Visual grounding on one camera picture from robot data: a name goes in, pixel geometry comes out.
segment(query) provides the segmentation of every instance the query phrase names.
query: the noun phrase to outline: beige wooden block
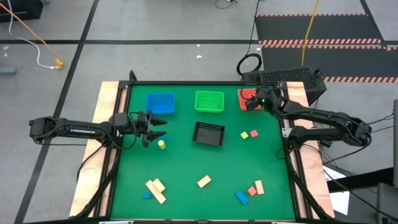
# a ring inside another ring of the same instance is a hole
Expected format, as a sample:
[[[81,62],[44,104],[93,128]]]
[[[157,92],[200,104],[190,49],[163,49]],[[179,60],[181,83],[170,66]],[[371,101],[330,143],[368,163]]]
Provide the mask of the beige wooden block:
[[[257,194],[264,194],[264,189],[262,188],[261,180],[256,180],[254,181],[254,183],[256,184]]]
[[[211,181],[209,175],[206,175],[202,180],[199,180],[198,185],[200,188],[204,187],[206,184],[208,184]]]
[[[158,178],[156,178],[152,183],[160,193],[162,193],[166,189]]]
[[[149,180],[145,185],[152,192],[152,194],[155,195],[155,198],[159,201],[159,203],[163,203],[166,201],[166,198],[162,195],[161,192],[157,190],[157,188],[155,187],[154,183],[151,180]]]

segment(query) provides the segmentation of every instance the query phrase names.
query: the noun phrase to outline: wooden table frame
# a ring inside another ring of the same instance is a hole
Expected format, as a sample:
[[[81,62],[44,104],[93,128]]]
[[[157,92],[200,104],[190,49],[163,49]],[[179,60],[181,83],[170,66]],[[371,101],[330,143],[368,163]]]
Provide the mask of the wooden table frame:
[[[126,88],[128,83],[129,82],[102,83],[94,113],[94,123],[107,121],[114,113],[124,111],[130,95]],[[287,82],[287,94],[290,100],[299,102],[303,106],[308,106],[303,83]],[[285,128],[290,127],[291,122],[283,120],[283,123]],[[294,121],[294,125],[300,125],[306,128],[313,127],[313,123],[307,120],[296,120]],[[308,141],[306,144],[318,149],[316,141]],[[83,160],[99,147],[99,142],[88,140]],[[79,213],[90,201],[93,194],[98,189],[99,183],[105,178],[105,175],[111,169],[116,153],[118,152],[115,149],[103,149],[97,153],[95,157],[90,159],[82,168],[80,178],[76,186],[70,216],[74,216]],[[334,211],[331,206],[330,195],[326,184],[326,177],[323,171],[320,154],[314,149],[304,146],[300,151],[291,152],[290,158],[294,165],[294,169],[300,174],[302,179],[305,179],[307,189],[313,195],[315,200],[322,206],[327,214],[334,217]],[[112,197],[112,194],[110,194],[111,186],[112,184],[108,185],[102,199],[98,203],[99,206],[97,207],[99,207],[99,209],[93,210],[93,212],[90,213],[91,217],[103,217],[109,213],[110,207],[108,205],[108,201],[109,197]],[[298,214],[300,218],[317,218],[317,215],[309,208],[308,203],[297,186],[295,186],[295,194],[298,202],[298,211],[295,211],[296,216]]]

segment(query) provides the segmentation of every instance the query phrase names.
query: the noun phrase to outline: black floor mat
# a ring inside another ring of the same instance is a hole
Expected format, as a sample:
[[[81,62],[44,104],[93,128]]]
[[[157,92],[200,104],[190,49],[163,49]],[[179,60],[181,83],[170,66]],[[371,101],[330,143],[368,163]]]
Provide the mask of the black floor mat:
[[[258,15],[256,27],[259,40],[302,40],[310,19],[310,15]],[[314,44],[318,44],[315,41],[320,39],[324,42],[329,40],[325,44],[375,44],[380,43],[382,37],[365,14],[320,14],[313,20],[308,39],[313,39]]]
[[[302,47],[264,47],[264,69],[283,70],[299,67]],[[307,66],[318,67],[328,82],[395,82],[398,81],[398,63],[392,54],[398,50],[384,48],[357,49],[349,46],[314,46],[305,51]]]

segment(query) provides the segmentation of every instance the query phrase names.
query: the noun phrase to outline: black basket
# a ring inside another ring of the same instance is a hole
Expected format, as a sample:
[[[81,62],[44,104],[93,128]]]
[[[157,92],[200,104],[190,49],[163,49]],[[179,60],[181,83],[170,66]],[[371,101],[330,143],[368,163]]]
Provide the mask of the black basket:
[[[225,127],[217,124],[197,122],[192,141],[211,146],[222,146]]]

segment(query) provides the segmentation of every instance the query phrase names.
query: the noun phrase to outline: red block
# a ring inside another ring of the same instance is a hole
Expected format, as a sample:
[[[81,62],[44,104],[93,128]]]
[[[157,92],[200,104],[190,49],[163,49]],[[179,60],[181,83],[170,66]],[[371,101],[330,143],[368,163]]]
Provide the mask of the red block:
[[[252,138],[254,138],[254,137],[258,136],[258,135],[259,135],[259,133],[257,133],[256,130],[253,130],[253,131],[250,132],[250,136],[251,136]]]
[[[245,97],[246,99],[249,99],[251,96],[255,96],[256,95],[256,89],[252,88],[252,89],[243,89],[242,91],[242,95],[243,97]],[[244,104],[244,102],[246,101],[244,98],[242,98],[241,96],[241,90],[238,90],[238,98],[239,98],[239,105],[241,107],[241,110],[246,110],[246,105]],[[261,106],[257,106],[255,108],[255,110],[261,110]]]
[[[254,187],[249,188],[248,193],[250,196],[253,196],[257,193],[257,190]]]

